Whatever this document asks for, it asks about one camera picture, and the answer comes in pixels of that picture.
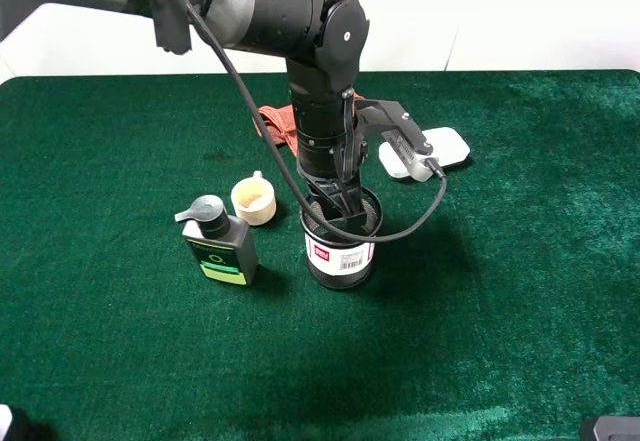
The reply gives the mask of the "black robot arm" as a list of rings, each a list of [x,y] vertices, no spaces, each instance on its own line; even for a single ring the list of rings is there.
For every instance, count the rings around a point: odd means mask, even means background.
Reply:
[[[353,85],[369,23],[358,0],[1,0],[1,32],[56,3],[150,18],[159,48],[188,52],[198,34],[220,59],[238,50],[283,58],[304,209],[348,240],[368,236],[360,167],[366,153]]]

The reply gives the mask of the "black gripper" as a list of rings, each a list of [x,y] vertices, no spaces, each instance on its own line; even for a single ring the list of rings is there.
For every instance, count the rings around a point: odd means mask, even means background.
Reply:
[[[368,155],[368,145],[355,148],[353,164],[345,166],[344,149],[311,145],[298,141],[298,171],[318,199],[327,221],[346,221],[346,231],[368,235],[368,211],[363,204],[360,170]]]

